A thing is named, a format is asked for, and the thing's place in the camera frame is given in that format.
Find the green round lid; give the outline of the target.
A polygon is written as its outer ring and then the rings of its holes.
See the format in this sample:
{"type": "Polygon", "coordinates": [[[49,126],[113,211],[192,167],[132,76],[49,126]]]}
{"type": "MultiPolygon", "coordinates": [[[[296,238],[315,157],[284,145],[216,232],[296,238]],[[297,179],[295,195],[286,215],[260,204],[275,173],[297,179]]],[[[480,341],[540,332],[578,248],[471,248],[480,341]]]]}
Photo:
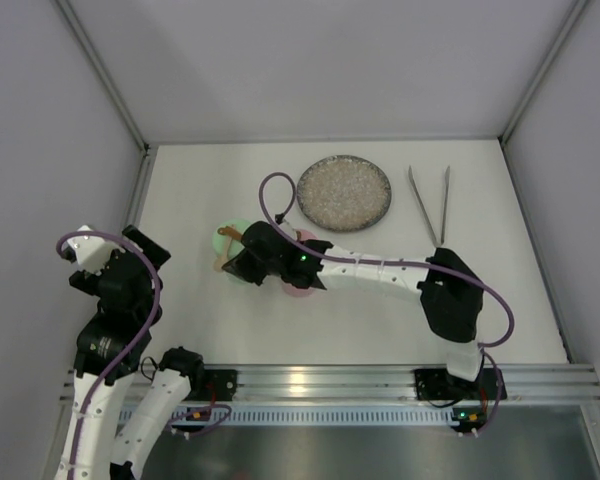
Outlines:
{"type": "Polygon", "coordinates": [[[237,232],[244,233],[251,224],[250,220],[243,218],[234,218],[221,223],[212,235],[212,248],[215,254],[220,256],[222,253],[226,253],[227,258],[231,260],[243,250],[240,241],[230,240],[227,235],[220,234],[220,228],[233,227],[237,232]]]}

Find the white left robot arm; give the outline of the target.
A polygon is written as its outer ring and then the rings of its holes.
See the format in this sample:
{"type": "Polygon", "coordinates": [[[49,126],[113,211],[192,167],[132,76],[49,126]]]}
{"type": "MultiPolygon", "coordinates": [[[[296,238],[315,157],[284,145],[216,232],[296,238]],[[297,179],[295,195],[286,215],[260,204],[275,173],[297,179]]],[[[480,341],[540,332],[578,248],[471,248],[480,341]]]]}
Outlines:
{"type": "Polygon", "coordinates": [[[171,255],[134,226],[116,236],[83,225],[56,248],[76,266],[71,287],[97,303],[76,340],[71,419],[55,476],[138,479],[175,408],[206,386],[202,356],[171,348],[131,418],[118,425],[150,329],[162,316],[158,271],[171,255]]]}

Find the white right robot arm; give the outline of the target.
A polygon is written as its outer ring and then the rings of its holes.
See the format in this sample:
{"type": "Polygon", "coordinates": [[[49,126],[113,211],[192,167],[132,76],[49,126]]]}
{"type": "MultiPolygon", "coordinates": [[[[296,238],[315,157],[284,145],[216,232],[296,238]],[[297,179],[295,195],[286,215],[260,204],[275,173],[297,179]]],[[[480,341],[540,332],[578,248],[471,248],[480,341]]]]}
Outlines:
{"type": "Polygon", "coordinates": [[[382,259],[325,240],[292,240],[264,221],[217,233],[242,245],[222,270],[243,282],[260,286],[273,276],[302,291],[357,289],[418,304],[444,351],[448,388],[460,397],[481,388],[485,355],[477,323],[484,285],[455,252],[438,248],[423,260],[382,259]]]}

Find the pink round lid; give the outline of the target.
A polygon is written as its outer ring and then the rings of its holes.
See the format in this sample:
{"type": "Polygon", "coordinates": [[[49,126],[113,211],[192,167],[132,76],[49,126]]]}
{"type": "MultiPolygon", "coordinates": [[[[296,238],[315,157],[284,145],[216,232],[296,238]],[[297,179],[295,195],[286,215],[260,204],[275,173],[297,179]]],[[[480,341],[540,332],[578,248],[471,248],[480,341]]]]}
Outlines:
{"type": "Polygon", "coordinates": [[[308,240],[317,240],[318,237],[311,231],[305,229],[296,229],[296,240],[299,242],[306,242],[308,240]]]}

